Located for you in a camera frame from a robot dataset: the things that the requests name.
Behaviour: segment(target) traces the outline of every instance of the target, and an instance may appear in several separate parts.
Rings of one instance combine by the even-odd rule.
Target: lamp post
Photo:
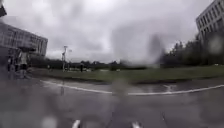
[[[62,62],[63,62],[63,72],[65,71],[65,63],[66,63],[66,51],[68,46],[64,46],[64,52],[62,53]]]

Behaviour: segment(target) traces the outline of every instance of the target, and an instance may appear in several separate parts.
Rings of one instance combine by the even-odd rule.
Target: person
[[[8,73],[10,73],[11,72],[11,66],[12,66],[12,57],[11,56],[9,56],[8,57],[8,60],[7,60],[7,71],[8,71]]]
[[[26,71],[27,71],[27,60],[28,60],[28,53],[21,51],[19,54],[20,58],[20,78],[26,78]]]

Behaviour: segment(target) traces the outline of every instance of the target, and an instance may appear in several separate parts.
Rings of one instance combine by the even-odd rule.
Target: grass
[[[35,69],[33,74],[57,78],[79,78],[111,82],[118,78],[125,78],[132,83],[178,81],[188,79],[201,79],[224,76],[224,66],[172,68],[172,69],[148,69],[148,70],[124,70],[120,72],[63,72],[61,70],[48,71]]]

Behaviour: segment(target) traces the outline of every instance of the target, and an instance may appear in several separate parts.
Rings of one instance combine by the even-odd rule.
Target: cloud
[[[212,0],[7,0],[5,22],[49,39],[47,56],[73,61],[149,58],[159,35],[166,49],[197,33],[195,18]]]

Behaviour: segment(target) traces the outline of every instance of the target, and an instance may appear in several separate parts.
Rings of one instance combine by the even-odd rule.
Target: distant building
[[[0,46],[5,49],[16,50],[18,47],[30,47],[34,54],[45,56],[48,40],[28,31],[24,31],[5,23],[0,23]]]
[[[200,39],[224,29],[224,0],[214,0],[196,19]]]

